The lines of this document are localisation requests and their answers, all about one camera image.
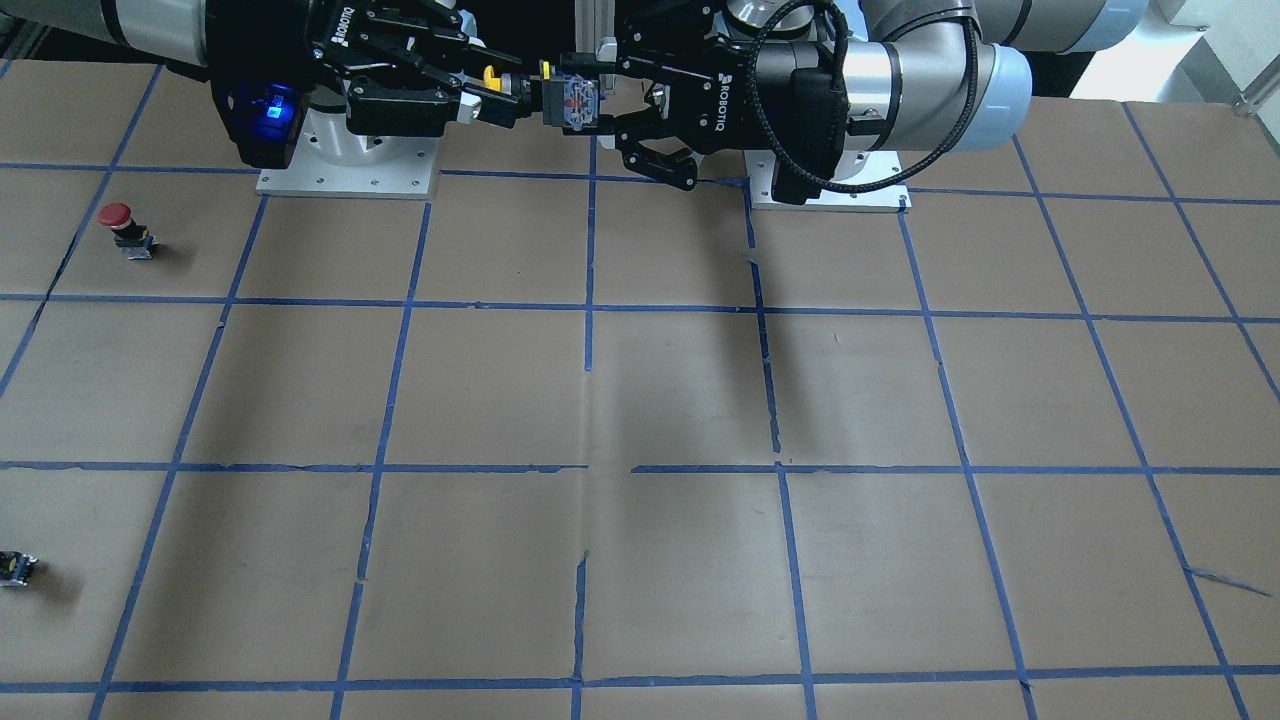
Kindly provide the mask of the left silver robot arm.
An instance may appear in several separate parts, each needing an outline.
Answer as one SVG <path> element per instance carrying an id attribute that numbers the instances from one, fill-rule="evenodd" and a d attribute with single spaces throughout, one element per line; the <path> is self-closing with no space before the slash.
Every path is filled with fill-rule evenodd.
<path id="1" fill-rule="evenodd" d="M 690 190 L 701 158 L 764 152 L 765 197 L 801 206 L 901 184 L 1025 120 L 1029 53 L 1097 53 L 1144 1 L 658 1 L 594 53 L 535 72 L 544 122 L 609 138 Z"/>

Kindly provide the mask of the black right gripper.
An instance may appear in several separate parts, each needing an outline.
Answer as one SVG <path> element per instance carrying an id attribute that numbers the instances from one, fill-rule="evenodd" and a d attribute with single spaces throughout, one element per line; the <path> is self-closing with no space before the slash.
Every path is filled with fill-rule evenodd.
<path id="1" fill-rule="evenodd" d="M 210 1 L 205 45 L 210 81 L 261 79 L 311 100 L 329 88 L 343 102 L 389 100 L 425 110 L 424 120 L 390 120 L 349 110 L 372 135 L 439 135 L 448 120 L 515 128 L 535 111 L 531 85 L 512 94 L 466 85 L 488 67 L 524 61 L 484 46 L 463 28 L 453 1 Z"/>

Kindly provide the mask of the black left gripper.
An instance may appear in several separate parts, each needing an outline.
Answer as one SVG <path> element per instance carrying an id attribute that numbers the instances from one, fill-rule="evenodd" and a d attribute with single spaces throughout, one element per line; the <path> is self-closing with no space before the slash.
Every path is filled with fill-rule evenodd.
<path id="1" fill-rule="evenodd" d="M 616 56 L 562 53 L 562 76 L 625 76 L 649 85 L 646 108 L 602 114 L 586 136 L 612 136 L 627 170 L 678 190 L 698 182 L 699 160 L 726 150 L 768 151 L 777 191 L 822 191 L 835 182 L 803 169 L 765 115 L 767 86 L 797 68 L 829 70 L 849 88 L 847 15 L 832 1 L 785 1 L 763 10 L 736 1 L 649 1 L 617 15 Z"/>

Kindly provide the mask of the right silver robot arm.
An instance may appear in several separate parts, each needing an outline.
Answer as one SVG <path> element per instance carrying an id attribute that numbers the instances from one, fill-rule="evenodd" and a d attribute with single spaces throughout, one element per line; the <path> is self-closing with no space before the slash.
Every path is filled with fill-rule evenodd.
<path id="1" fill-rule="evenodd" d="M 5 1 L 20 19 L 191 68 L 248 163 L 296 143 L 317 88 L 365 136 L 440 137 L 453 122 L 532 114 L 520 59 L 486 47 L 452 1 Z"/>

